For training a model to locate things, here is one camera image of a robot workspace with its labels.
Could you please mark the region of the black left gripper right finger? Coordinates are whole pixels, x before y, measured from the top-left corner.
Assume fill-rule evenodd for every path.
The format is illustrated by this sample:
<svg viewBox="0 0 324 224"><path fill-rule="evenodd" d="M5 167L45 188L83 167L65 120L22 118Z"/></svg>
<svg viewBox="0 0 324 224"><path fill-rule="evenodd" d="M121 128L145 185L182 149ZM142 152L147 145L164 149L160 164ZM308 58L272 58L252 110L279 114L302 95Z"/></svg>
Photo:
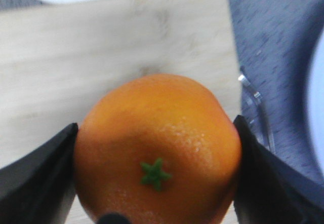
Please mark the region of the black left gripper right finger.
<svg viewBox="0 0 324 224"><path fill-rule="evenodd" d="M323 223L323 187L259 144L243 116L234 125L242 166L234 208L239 223Z"/></svg>

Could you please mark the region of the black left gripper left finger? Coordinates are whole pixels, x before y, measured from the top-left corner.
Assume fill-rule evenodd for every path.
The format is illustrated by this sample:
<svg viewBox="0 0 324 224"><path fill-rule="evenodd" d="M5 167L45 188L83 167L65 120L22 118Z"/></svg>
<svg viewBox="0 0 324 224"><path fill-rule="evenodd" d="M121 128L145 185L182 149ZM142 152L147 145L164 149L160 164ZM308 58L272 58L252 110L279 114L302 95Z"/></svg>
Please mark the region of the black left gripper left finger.
<svg viewBox="0 0 324 224"><path fill-rule="evenodd" d="M1 169L1 223L65 223L75 197L72 158L78 125Z"/></svg>

